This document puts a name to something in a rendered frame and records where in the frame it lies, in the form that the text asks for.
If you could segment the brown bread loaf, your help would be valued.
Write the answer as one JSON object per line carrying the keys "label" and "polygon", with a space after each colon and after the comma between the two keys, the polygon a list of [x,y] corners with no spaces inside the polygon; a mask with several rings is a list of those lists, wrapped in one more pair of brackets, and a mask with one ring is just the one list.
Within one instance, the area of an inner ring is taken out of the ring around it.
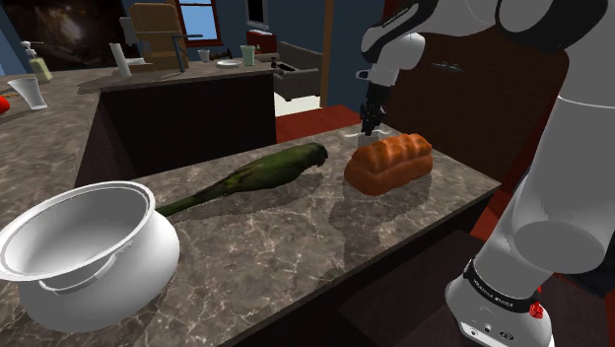
{"label": "brown bread loaf", "polygon": [[432,145],[419,134],[400,134],[359,147],[345,171],[345,180],[360,192],[383,195],[433,168]]}

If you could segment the grey sofa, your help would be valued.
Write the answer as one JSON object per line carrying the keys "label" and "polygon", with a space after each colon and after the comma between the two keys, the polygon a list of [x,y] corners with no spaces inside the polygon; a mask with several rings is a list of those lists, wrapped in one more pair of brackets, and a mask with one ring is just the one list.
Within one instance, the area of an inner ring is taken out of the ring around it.
{"label": "grey sofa", "polygon": [[280,41],[276,67],[282,74],[274,74],[274,92],[287,102],[309,96],[319,97],[321,65],[320,52]]}

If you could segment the dark brown cabinet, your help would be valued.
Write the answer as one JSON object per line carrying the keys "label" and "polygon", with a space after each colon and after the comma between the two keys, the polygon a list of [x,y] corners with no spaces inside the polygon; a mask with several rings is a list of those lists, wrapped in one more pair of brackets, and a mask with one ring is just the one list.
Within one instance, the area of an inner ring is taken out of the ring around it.
{"label": "dark brown cabinet", "polygon": [[503,180],[553,105],[568,54],[521,45],[496,28],[424,38],[420,62],[400,71],[390,91],[386,125],[418,133],[436,150]]}

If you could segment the red-framed window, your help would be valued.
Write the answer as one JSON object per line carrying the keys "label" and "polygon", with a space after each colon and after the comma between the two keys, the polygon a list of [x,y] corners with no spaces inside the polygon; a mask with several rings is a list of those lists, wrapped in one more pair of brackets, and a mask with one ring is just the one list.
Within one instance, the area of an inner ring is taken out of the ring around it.
{"label": "red-framed window", "polygon": [[216,0],[175,0],[188,47],[221,46]]}

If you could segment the grey tap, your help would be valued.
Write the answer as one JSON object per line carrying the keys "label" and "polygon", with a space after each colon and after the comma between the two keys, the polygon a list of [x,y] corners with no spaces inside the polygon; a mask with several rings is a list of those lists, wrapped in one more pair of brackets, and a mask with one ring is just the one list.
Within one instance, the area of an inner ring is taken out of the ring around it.
{"label": "grey tap", "polygon": [[174,52],[176,55],[178,69],[181,73],[185,71],[185,66],[184,66],[182,57],[187,56],[187,52],[180,47],[179,41],[183,38],[194,38],[194,37],[200,38],[202,37],[202,35],[172,35],[171,36]]}

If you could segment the tan coffee machine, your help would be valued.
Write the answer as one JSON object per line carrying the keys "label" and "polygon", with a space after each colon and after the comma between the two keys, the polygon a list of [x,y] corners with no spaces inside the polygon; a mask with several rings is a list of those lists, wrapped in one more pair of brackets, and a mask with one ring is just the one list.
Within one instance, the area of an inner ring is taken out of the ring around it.
{"label": "tan coffee machine", "polygon": [[[182,35],[174,5],[168,3],[134,3],[128,17],[119,18],[125,42],[138,44],[145,63],[153,70],[179,70],[171,36]],[[183,39],[179,45],[185,50]],[[187,56],[182,57],[185,69]]]}

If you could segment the white cooking pot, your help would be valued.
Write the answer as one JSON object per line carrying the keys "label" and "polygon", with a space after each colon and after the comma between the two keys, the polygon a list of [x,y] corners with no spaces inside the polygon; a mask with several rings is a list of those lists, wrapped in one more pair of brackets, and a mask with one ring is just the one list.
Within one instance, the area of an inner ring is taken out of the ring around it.
{"label": "white cooking pot", "polygon": [[155,207],[132,181],[48,198],[0,231],[0,279],[17,283],[22,307],[47,329],[116,324],[157,297],[178,264],[176,231]]}

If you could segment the soap dispenser bottle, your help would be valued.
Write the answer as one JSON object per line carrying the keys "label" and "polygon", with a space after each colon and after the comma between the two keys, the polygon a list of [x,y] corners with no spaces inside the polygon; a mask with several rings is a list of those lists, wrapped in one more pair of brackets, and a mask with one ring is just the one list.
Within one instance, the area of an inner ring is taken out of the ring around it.
{"label": "soap dispenser bottle", "polygon": [[48,83],[52,80],[52,75],[44,60],[32,48],[33,44],[39,44],[39,41],[24,40],[20,42],[20,45],[25,49],[26,55],[29,57],[29,63],[36,78],[42,83]]}

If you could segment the clear drinking glass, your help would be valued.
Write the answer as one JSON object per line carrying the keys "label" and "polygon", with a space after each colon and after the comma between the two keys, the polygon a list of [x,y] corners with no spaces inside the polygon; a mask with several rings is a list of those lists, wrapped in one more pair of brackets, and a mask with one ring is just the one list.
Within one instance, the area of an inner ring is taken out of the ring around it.
{"label": "clear drinking glass", "polygon": [[32,110],[47,108],[40,90],[37,78],[22,78],[8,81],[7,84],[15,90]]}

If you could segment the framed wall picture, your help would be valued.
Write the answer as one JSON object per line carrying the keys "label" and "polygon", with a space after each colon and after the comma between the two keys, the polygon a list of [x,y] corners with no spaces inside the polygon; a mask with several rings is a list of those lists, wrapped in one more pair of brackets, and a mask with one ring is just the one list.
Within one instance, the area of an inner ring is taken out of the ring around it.
{"label": "framed wall picture", "polygon": [[268,0],[244,0],[246,23],[254,28],[269,29]]}

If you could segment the dark wall picture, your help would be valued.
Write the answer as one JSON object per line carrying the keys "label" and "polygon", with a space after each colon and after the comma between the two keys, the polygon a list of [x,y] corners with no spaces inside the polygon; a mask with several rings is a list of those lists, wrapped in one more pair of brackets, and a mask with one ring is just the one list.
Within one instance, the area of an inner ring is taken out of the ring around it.
{"label": "dark wall picture", "polygon": [[121,0],[0,0],[0,7],[52,71],[113,66],[113,43],[127,58],[140,56],[125,42]]}

